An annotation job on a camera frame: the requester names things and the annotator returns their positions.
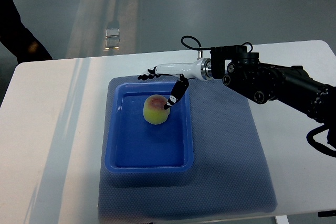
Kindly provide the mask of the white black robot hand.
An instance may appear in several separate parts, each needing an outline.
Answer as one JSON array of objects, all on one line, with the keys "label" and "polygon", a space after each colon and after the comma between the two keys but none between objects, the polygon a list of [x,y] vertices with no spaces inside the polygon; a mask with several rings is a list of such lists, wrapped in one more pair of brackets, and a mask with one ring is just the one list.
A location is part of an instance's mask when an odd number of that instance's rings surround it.
[{"label": "white black robot hand", "polygon": [[139,75],[138,80],[151,80],[160,76],[173,76],[178,78],[168,101],[164,105],[164,109],[167,110],[178,103],[184,96],[189,86],[189,79],[202,81],[212,80],[211,60],[208,58],[200,58],[194,63],[160,64]]}]

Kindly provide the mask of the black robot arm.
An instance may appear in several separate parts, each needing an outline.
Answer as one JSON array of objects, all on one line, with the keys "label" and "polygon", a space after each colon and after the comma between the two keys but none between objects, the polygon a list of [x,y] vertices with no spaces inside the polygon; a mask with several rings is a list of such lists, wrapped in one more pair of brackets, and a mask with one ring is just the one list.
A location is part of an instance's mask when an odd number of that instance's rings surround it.
[{"label": "black robot arm", "polygon": [[335,128],[335,87],[313,80],[302,66],[261,63],[245,46],[210,49],[211,74],[228,88],[257,104],[278,100]]}]

